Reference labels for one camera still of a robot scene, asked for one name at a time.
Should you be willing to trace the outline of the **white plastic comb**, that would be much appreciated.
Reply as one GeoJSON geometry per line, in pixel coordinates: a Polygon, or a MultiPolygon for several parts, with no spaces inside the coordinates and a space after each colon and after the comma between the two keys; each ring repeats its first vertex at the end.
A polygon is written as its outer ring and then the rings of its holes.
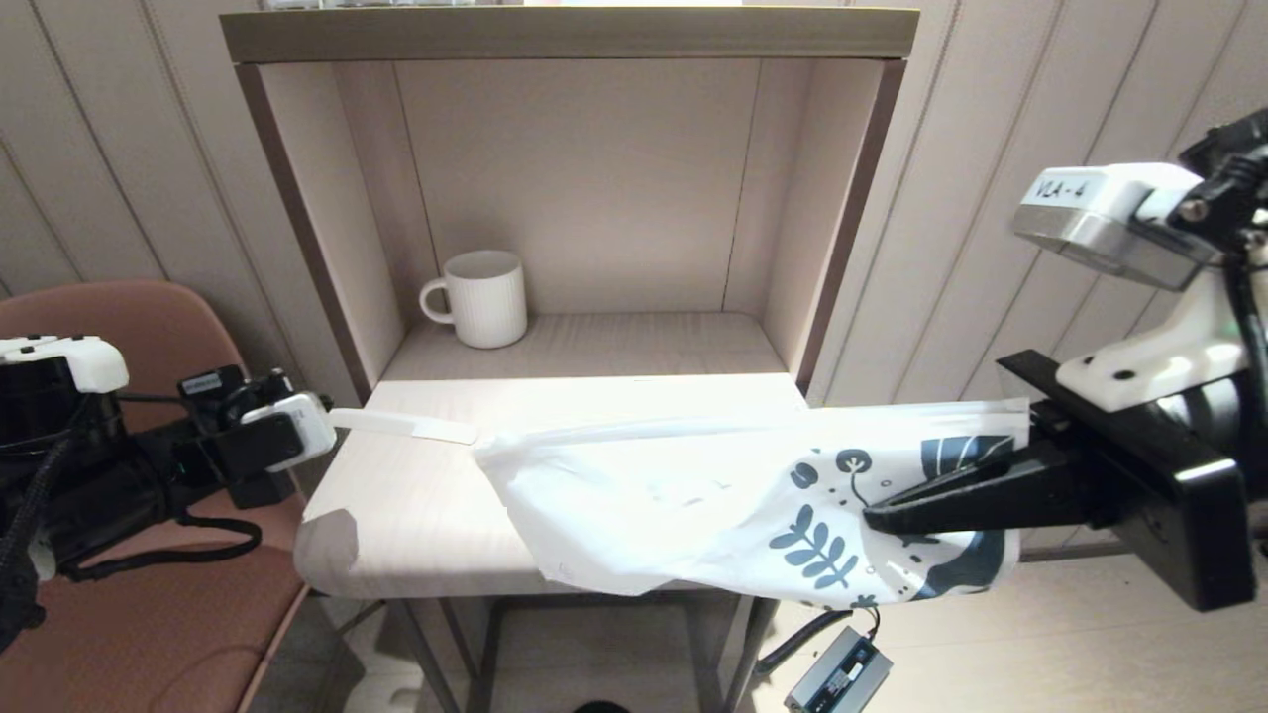
{"type": "Polygon", "coordinates": [[[327,420],[331,426],[349,430],[349,433],[403,435],[422,439],[422,442],[444,442],[463,444],[463,447],[470,447],[478,442],[478,429],[470,424],[403,412],[332,409],[327,412],[327,420]]]}

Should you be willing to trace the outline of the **white floral zip pouch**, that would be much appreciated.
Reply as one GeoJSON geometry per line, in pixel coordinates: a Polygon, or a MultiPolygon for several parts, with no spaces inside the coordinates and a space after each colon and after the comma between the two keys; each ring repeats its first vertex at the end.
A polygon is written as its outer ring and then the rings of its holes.
{"type": "Polygon", "coordinates": [[[501,433],[473,457],[544,577],[834,610],[987,591],[1018,532],[888,534],[866,507],[1030,442],[1027,398],[501,433]]]}

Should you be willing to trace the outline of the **grey power adapter box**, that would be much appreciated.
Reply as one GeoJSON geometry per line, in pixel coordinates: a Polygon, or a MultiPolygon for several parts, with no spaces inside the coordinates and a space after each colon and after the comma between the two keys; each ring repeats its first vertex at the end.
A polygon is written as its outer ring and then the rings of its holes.
{"type": "Polygon", "coordinates": [[[891,675],[893,661],[869,636],[847,627],[787,693],[789,713],[864,713],[891,675]]]}

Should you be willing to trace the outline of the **brown upholstered chair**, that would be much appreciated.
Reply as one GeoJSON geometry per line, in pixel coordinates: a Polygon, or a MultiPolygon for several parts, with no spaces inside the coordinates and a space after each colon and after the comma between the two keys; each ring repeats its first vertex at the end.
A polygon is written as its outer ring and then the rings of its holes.
{"type": "MultiPolygon", "coordinates": [[[[124,356],[128,392],[172,396],[178,382],[245,365],[209,303],[171,280],[98,280],[0,301],[0,339],[100,337],[124,356]]],[[[44,624],[0,655],[0,713],[240,713],[249,708],[308,587],[290,559],[298,492],[241,510],[224,491],[193,506],[262,527],[236,559],[151,565],[99,581],[44,581],[44,624]]]]}

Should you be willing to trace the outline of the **white ribbed mug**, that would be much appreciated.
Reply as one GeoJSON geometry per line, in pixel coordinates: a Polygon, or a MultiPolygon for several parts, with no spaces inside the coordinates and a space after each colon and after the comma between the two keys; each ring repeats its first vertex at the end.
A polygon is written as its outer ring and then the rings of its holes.
{"type": "Polygon", "coordinates": [[[456,331],[467,348],[507,348],[527,331],[527,297],[520,258],[503,250],[476,250],[449,258],[441,277],[418,294],[424,315],[456,331]]]}

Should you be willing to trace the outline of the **light wooden shelf desk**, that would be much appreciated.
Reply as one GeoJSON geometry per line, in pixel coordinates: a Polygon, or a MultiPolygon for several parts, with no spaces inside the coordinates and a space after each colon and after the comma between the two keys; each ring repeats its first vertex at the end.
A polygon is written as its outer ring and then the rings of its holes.
{"type": "Polygon", "coordinates": [[[355,405],[482,425],[819,406],[924,11],[388,6],[222,15],[355,405]],[[516,254],[527,331],[418,294],[516,254]]]}

